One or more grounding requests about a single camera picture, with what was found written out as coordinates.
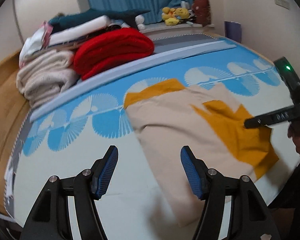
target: red blanket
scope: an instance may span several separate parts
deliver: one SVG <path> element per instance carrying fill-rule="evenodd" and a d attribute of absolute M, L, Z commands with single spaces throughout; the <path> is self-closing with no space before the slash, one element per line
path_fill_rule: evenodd
<path fill-rule="evenodd" d="M 110 68 L 147 57 L 154 51 L 153 42 L 133 28 L 101 34 L 85 42 L 74 57 L 74 70 L 82 80 Z"/>

